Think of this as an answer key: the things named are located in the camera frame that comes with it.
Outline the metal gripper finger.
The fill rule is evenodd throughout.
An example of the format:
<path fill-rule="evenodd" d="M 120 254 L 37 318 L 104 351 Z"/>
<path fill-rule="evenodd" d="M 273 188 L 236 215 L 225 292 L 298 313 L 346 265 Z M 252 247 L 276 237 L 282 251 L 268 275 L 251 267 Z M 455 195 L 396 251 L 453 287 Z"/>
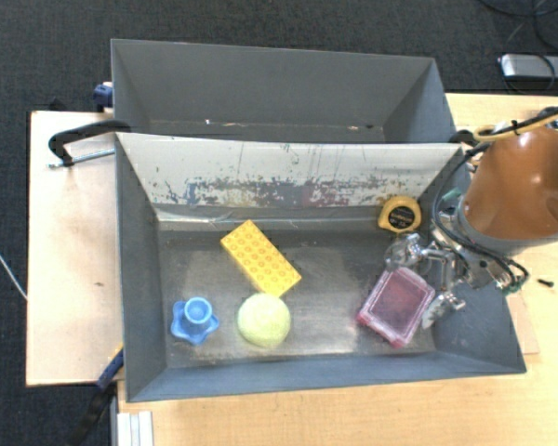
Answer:
<path fill-rule="evenodd" d="M 441 293 L 433 299 L 421 317 L 421 328 L 429 329 L 449 311 L 459 311 L 466 306 L 466 301 L 452 292 Z"/>
<path fill-rule="evenodd" d="M 394 271 L 399 268 L 414 269 L 426 262 L 426 246 L 417 232 L 408 233 L 397 238 L 386 250 L 384 255 L 385 268 Z"/>

